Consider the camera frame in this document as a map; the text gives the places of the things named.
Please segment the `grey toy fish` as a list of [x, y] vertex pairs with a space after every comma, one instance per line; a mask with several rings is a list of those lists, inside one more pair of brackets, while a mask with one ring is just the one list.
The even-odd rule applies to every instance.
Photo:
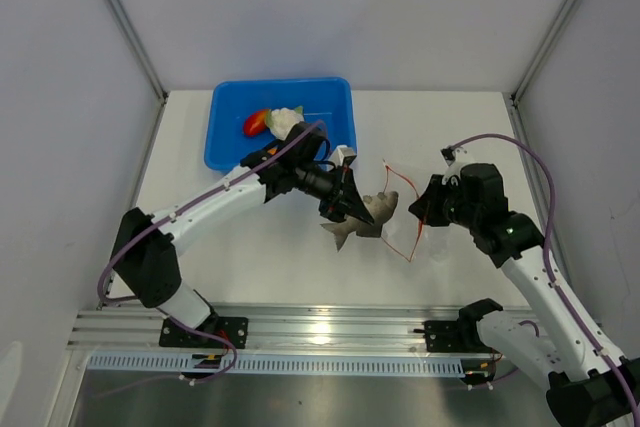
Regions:
[[343, 222], [322, 223], [321, 227], [334, 239], [335, 248], [340, 252], [351, 234], [361, 238], [380, 238], [384, 225], [389, 222], [398, 206], [397, 191], [378, 192], [363, 197], [369, 217], [366, 221], [347, 215]]

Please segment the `clear orange-zip plastic bag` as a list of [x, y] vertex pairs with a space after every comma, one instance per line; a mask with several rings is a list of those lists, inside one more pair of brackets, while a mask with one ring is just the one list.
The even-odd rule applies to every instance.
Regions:
[[390, 221], [383, 227], [382, 241], [407, 263], [444, 264], [449, 259], [448, 228], [423, 224], [409, 212], [409, 207], [424, 193], [432, 172], [414, 164], [383, 159], [383, 191], [398, 193], [398, 204]]

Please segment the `white cauliflower with leaves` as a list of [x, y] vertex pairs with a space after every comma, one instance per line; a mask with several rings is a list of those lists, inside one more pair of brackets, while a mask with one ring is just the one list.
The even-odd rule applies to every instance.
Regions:
[[304, 121], [303, 113], [302, 106], [297, 106], [293, 109], [271, 109], [267, 118], [267, 128], [276, 139], [285, 140], [291, 129], [296, 124]]

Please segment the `red orange mango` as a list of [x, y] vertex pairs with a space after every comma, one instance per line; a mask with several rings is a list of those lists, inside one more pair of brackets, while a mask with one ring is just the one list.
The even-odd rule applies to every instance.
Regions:
[[243, 124], [243, 133], [247, 137], [256, 137], [267, 129], [269, 109], [262, 109], [252, 113]]

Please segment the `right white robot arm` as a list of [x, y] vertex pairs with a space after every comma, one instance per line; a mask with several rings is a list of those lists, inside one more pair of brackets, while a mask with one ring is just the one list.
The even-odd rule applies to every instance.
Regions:
[[464, 348], [505, 354], [544, 390], [562, 426], [603, 426], [626, 415], [639, 419], [639, 361], [628, 358], [584, 309], [545, 252], [535, 222], [510, 210], [495, 165], [449, 162], [409, 211], [429, 227], [467, 229], [546, 334], [537, 336], [496, 301], [482, 299], [458, 313], [455, 332]]

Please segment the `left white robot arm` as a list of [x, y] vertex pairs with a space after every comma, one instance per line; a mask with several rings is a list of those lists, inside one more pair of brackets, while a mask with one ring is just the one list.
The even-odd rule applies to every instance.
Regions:
[[340, 145], [334, 161], [318, 160], [319, 149], [330, 145], [323, 128], [321, 121], [297, 122], [284, 139], [248, 154], [194, 198], [153, 214], [129, 210], [103, 273], [116, 273], [132, 299], [171, 318], [192, 345], [209, 345], [217, 334], [214, 309], [182, 279], [179, 266], [201, 236], [292, 190], [317, 199], [320, 215], [334, 223], [353, 217], [373, 224], [351, 169], [355, 151]]

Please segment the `blue plastic bin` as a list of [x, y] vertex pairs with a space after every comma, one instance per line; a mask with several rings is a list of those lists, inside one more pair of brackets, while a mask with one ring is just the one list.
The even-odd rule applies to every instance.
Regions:
[[229, 81], [213, 91], [204, 163], [228, 172], [299, 121], [326, 124], [332, 147], [357, 148], [352, 95], [340, 77]]

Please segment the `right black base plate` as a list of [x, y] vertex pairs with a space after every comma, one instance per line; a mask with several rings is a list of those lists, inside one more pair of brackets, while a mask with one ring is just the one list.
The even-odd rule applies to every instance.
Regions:
[[413, 332], [423, 337], [430, 353], [487, 352], [487, 347], [480, 342], [475, 328], [464, 321], [427, 320]]

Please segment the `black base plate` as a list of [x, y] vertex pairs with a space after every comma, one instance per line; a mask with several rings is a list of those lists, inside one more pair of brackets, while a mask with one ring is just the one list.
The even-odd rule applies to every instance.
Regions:
[[423, 337], [430, 353], [487, 352], [487, 347], [480, 342], [475, 328], [464, 321], [427, 320], [413, 332]]
[[246, 317], [214, 316], [201, 326], [194, 327], [198, 334], [185, 330], [173, 319], [163, 321], [159, 346], [164, 348], [186, 349], [223, 349], [227, 345], [212, 339], [212, 336], [225, 339], [236, 349], [244, 349], [249, 333], [249, 319]]

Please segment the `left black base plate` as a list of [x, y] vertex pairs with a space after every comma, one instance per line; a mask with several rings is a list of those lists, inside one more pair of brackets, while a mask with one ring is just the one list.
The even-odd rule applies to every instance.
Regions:
[[236, 349], [244, 349], [249, 333], [249, 319], [246, 317], [214, 316], [201, 326], [194, 327], [198, 334], [185, 330], [173, 319], [163, 321], [159, 346], [164, 348], [186, 349], [223, 349], [227, 345], [212, 339], [212, 336], [225, 339]]

